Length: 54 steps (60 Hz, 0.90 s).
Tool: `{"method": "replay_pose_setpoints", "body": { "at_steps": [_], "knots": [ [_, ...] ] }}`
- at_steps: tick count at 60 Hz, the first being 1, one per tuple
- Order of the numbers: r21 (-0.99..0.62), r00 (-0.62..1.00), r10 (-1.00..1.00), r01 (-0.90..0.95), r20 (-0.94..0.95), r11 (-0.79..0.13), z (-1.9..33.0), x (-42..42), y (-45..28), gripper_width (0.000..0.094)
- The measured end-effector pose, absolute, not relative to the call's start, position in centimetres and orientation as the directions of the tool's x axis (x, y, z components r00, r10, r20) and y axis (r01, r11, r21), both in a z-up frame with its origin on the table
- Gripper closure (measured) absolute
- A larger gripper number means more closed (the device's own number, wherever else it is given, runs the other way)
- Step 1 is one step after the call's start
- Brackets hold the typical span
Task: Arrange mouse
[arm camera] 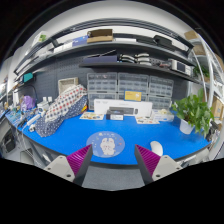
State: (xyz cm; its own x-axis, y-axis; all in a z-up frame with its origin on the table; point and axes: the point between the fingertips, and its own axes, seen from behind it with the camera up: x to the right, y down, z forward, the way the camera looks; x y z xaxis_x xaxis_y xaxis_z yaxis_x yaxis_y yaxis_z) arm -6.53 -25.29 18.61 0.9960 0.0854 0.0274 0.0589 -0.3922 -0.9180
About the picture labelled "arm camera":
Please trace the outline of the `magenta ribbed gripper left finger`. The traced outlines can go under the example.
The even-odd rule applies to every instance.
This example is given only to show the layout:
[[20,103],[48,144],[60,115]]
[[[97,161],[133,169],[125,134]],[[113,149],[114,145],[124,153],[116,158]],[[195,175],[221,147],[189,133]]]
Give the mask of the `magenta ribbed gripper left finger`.
[[92,155],[92,145],[87,145],[69,156],[59,155],[44,170],[81,186]]

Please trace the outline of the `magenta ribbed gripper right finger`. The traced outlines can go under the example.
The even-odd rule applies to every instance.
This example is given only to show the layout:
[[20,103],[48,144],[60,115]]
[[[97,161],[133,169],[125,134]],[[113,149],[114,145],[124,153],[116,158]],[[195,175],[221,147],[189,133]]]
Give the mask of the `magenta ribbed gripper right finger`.
[[182,169],[168,155],[159,156],[139,145],[135,146],[134,154],[145,184],[152,183]]

